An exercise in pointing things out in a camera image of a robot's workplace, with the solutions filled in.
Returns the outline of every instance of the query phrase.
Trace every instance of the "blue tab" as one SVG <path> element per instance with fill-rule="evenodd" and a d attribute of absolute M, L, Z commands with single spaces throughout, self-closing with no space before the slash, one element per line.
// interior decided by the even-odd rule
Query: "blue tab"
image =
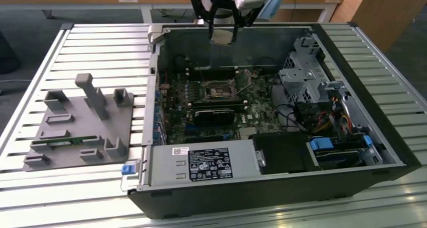
<path fill-rule="evenodd" d="M 364 139 L 366 146 L 369 147 L 373 144 L 370 137 L 368 135 L 365 135 L 365 136 L 362 136 L 362 139 Z"/>
<path fill-rule="evenodd" d="M 125 164 L 121 167 L 121 175 L 133 175 L 135 172 L 135 166 L 134 164 Z"/>
<path fill-rule="evenodd" d="M 317 144 L 316 144 L 316 142 L 314 142 L 313 140 L 309 141 L 309 146 L 310 146 L 310 149 L 312 149 L 313 151 L 318 149 Z"/>
<path fill-rule="evenodd" d="M 314 150 L 324 150 L 324 149 L 333 149 L 333 144 L 329 138 L 314 138 L 309 142 L 310 149 Z"/>

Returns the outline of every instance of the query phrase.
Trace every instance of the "wooden table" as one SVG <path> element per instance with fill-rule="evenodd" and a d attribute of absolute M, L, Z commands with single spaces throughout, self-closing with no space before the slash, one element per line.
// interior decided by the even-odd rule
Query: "wooden table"
<path fill-rule="evenodd" d="M 282 0 L 280 9 L 321 10 L 318 22 L 328 22 L 342 0 Z M 138 9 L 151 23 L 151 9 L 192 9 L 189 0 L 0 0 L 1 10 L 99 10 Z"/>

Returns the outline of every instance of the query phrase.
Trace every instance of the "table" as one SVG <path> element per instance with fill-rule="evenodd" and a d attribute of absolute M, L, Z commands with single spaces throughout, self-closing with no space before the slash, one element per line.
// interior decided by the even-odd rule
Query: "table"
<path fill-rule="evenodd" d="M 338 51 L 409 145 L 422 167 L 376 184 L 353 197 L 178 219 L 147 219 L 121 191 L 121 164 L 22 172 L 38 129 L 46 90 L 75 89 L 89 72 L 103 94 L 125 87 L 134 97 L 129 159 L 141 155 L 149 24 L 75 24 L 53 41 L 0 137 L 1 227 L 412 227 L 427 222 L 427 102 L 357 27 L 322 24 Z M 326 60 L 340 80 L 338 69 Z M 133 186 L 126 180 L 122 186 Z"/>
<path fill-rule="evenodd" d="M 321 10 L 318 22 L 330 20 L 342 0 L 284 0 L 280 9 Z M 151 9 L 192 9 L 189 0 L 0 0 L 0 10 L 138 9 L 143 23 L 151 23 Z"/>

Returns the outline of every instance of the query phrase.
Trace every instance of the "metal case frame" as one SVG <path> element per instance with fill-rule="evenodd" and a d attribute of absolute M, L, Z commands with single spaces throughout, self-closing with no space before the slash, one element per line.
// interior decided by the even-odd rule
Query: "metal case frame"
<path fill-rule="evenodd" d="M 261 28 L 294 25 L 288 23 L 258 23 L 253 26 Z M 352 94 L 362 103 L 377 129 L 381 131 L 392 150 L 405 165 L 228 184 L 202 186 L 194 184 L 192 187 L 162 190 L 130 189 L 126 193 L 127 197 L 143 211 L 146 217 L 151 219 L 176 218 L 196 214 L 344 198 L 354 195 L 378 182 L 397 179 L 421 167 L 321 25 L 317 23 L 298 23 L 297 26 L 310 27 L 312 33 L 321 42 L 321 48 L 326 51 L 341 77 L 348 82 Z M 202 26 L 188 24 L 162 25 L 161 30 L 194 27 Z M 161 31 L 155 28 L 154 32 L 147 35 L 149 41 L 155 40 L 159 35 Z M 146 125 L 149 126 L 149 124 L 143 123 L 143 134 L 147 131 L 145 129 Z M 149 154 L 142 154 L 142 162 L 146 161 L 147 156 Z M 143 179 L 143 170 L 141 170 L 139 179 Z"/>

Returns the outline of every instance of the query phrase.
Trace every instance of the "warning label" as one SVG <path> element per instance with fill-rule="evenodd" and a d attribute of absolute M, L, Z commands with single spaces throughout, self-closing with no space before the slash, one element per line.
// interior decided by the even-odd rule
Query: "warning label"
<path fill-rule="evenodd" d="M 188 168 L 192 182 L 232 178 L 228 148 L 189 150 Z"/>

